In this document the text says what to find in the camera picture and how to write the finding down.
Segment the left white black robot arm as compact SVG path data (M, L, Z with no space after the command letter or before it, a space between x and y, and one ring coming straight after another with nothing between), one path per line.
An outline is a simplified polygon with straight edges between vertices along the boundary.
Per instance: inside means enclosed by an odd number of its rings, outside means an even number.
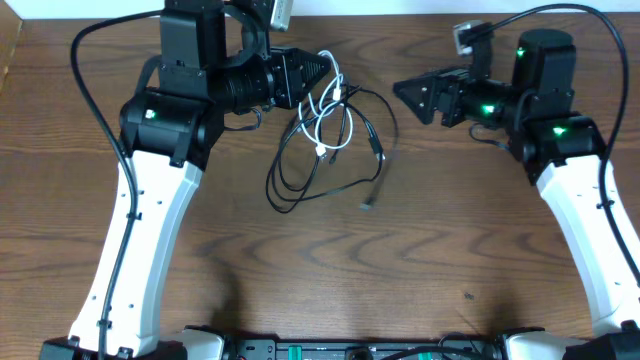
M157 11L161 51L149 58L120 129L112 219L88 297L69 333L44 342L44 359L230 359L205 327L163 336L166 277L185 212L228 113L297 107L329 61L274 47L288 1L168 1Z

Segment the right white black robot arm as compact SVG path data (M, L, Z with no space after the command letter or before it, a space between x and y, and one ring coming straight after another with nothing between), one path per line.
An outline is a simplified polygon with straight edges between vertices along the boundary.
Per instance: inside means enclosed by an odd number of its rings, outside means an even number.
M397 82L417 118L454 127L473 120L508 136L507 150L551 209L585 290L594 336L541 328L501 334L488 359L635 359L639 355L639 238L617 192L594 121L572 110L576 49L563 31L534 29L518 42L510 82L490 76L492 35L471 21L456 27L453 66Z

